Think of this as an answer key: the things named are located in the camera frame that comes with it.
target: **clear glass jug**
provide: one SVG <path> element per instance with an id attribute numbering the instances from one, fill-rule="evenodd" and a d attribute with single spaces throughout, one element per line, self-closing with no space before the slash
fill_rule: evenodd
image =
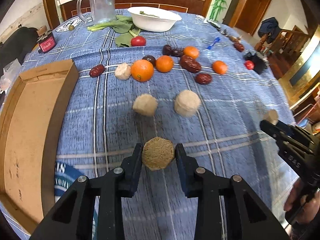
<path id="1" fill-rule="evenodd" d="M 79 18 L 87 23 L 81 13 L 81 1 L 77 2 L 77 14 Z M 116 18 L 115 0 L 89 0 L 93 24 L 105 23 Z"/>

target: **glass handle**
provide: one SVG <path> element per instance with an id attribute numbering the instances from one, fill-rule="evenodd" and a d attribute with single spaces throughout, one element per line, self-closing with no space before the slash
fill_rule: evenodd
<path id="1" fill-rule="evenodd" d="M 77 14 L 78 14 L 79 18 L 80 18 L 85 24 L 87 24 L 87 21 L 86 21 L 86 19 L 84 18 L 82 12 L 81 12 L 81 1 L 82 1 L 82 0 L 78 0 L 78 1 L 77 1 Z"/>

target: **tangerine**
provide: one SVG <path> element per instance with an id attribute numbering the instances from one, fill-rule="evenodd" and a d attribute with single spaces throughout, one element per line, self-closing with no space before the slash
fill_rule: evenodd
<path id="1" fill-rule="evenodd" d="M 135 61 L 131 66 L 132 77 L 140 82 L 150 80 L 153 72 L 153 65 L 145 59 L 139 59 Z"/>
<path id="2" fill-rule="evenodd" d="M 220 75 L 224 75 L 228 70 L 228 66 L 221 60 L 217 60 L 216 62 L 212 63 L 212 68 Z"/>
<path id="3" fill-rule="evenodd" d="M 170 56 L 163 55 L 156 60 L 156 69 L 159 72 L 169 72 L 173 68 L 173 59 Z"/>
<path id="4" fill-rule="evenodd" d="M 184 48 L 183 54 L 188 55 L 193 59 L 196 59 L 199 56 L 199 50 L 196 47 L 187 46 Z"/>

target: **wooden counter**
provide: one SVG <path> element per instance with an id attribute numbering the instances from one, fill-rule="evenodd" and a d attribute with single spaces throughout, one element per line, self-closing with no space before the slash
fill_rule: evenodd
<path id="1" fill-rule="evenodd" d="M 165 10 L 173 10 L 185 13 L 194 13 L 204 15 L 205 0 L 115 0 L 116 9 L 123 9 L 135 6 L 157 7 Z M 70 19 L 77 15 L 76 0 L 60 6 L 63 20 Z M 82 13 L 90 12 L 89 0 L 83 0 L 81 3 Z"/>

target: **table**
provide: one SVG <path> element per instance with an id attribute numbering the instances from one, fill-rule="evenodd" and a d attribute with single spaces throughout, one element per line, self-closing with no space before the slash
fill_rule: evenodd
<path id="1" fill-rule="evenodd" d="M 116 11 L 129 16 L 126 9 Z M 57 163 L 89 178 L 102 176 L 119 166 L 136 143 L 160 136 L 174 144 L 183 143 L 200 166 L 219 176 L 241 175 L 283 221 L 283 202 L 297 175 L 277 155 L 275 141 L 259 128 L 269 109 L 276 109 L 281 121 L 294 123 L 281 86 L 270 69 L 261 75 L 247 70 L 244 52 L 234 49 L 211 25 L 196 15 L 179 14 L 182 20 L 165 33 L 142 32 L 146 47 L 119 49 L 114 42 L 118 33 L 110 28 L 89 32 L 80 22 L 72 32 L 54 31 L 57 45 L 49 53 L 33 51 L 26 56 L 23 70 L 69 58 L 79 70 L 60 133 Z M 216 37 L 221 38 L 220 44 L 206 50 Z M 194 75 L 178 64 L 169 73 L 155 71 L 145 83 L 115 78 L 118 64 L 133 63 L 145 55 L 158 58 L 165 44 L 199 48 L 197 60 L 213 75 L 212 83 L 198 85 Z M 243 44 L 246 52 L 252 50 L 245 41 Z M 212 71 L 215 60 L 228 65 L 226 75 Z M 97 64 L 106 66 L 106 71 L 91 78 L 89 70 Z M 181 117 L 173 109 L 174 98 L 185 89 L 197 93 L 202 103 L 191 118 Z M 154 117 L 132 110 L 133 101 L 143 93 L 158 99 Z M 197 200 L 184 196 L 175 161 L 160 171 L 143 166 L 137 193 L 132 199 L 124 198 L 122 206 L 127 239 L 193 239 Z"/>

